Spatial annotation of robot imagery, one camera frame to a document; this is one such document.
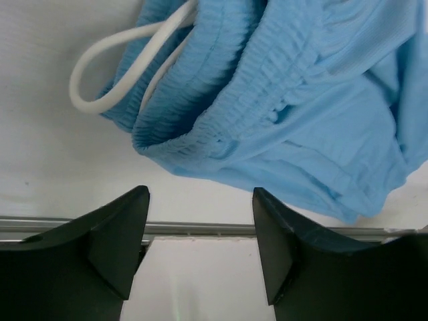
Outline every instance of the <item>white drawstring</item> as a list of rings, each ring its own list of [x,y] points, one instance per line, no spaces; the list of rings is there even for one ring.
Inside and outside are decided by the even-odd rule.
[[[73,105],[81,112],[85,112],[87,114],[100,114],[111,109],[113,106],[119,103],[119,101],[125,97],[133,85],[135,85],[159,49],[173,34],[173,32],[178,28],[188,27],[194,23],[196,18],[196,9],[197,0],[188,0],[165,21],[116,33],[115,35],[104,38],[92,45],[80,57],[70,77],[70,85],[68,89]],[[129,67],[115,87],[113,87],[103,97],[92,102],[87,102],[82,99],[79,93],[80,80],[82,79],[82,74],[86,66],[92,59],[94,59],[95,56],[104,50],[114,47],[115,45],[151,35],[152,38],[150,41],[140,52],[134,63]],[[167,58],[167,60],[158,69],[153,79],[150,81],[147,90],[144,93],[140,105],[140,111],[144,108],[159,80],[167,72],[169,67],[177,60],[179,54],[182,52],[187,40],[189,39],[189,36],[190,34]]]

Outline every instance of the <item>metal rail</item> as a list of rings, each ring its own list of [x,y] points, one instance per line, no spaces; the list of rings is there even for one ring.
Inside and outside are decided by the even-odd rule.
[[[26,237],[43,233],[64,223],[68,219],[43,217],[0,217],[0,241],[16,242]],[[352,227],[332,228],[333,231],[360,241],[382,242],[390,237],[400,237],[409,233],[428,233],[428,229],[363,229]],[[253,225],[212,224],[212,223],[167,223],[147,222],[144,242],[156,236],[175,237],[255,237]]]

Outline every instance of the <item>blue fabric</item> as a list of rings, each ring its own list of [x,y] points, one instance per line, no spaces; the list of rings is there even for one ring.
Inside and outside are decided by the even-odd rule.
[[[146,108],[146,86],[188,29],[105,113],[168,171],[352,223],[428,159],[422,0],[199,0],[194,33]],[[138,25],[182,0],[146,0]],[[115,79],[147,39],[129,44]]]

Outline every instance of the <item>white surface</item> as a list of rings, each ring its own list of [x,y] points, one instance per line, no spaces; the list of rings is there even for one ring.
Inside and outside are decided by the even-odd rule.
[[[0,215],[74,218],[148,185],[152,221],[252,223],[249,193],[173,177],[138,156],[129,135],[72,107],[68,80],[79,56],[131,27],[139,11],[140,0],[0,0]],[[94,60],[84,97],[93,98],[119,57],[112,49]],[[427,191],[425,166],[393,193],[381,215],[359,225],[422,227]]]
[[[254,239],[156,240],[121,321],[275,321]]]

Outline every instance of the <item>metal bar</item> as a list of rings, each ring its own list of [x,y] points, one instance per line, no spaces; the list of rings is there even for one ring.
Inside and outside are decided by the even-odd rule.
[[[44,217],[0,217],[0,241],[20,241],[68,221],[68,219]],[[409,233],[428,233],[428,229],[388,230],[334,227],[332,230],[368,242],[380,242],[390,237],[400,237]],[[255,229],[253,225],[246,224],[147,222],[144,239],[151,240],[155,236],[255,237]]]

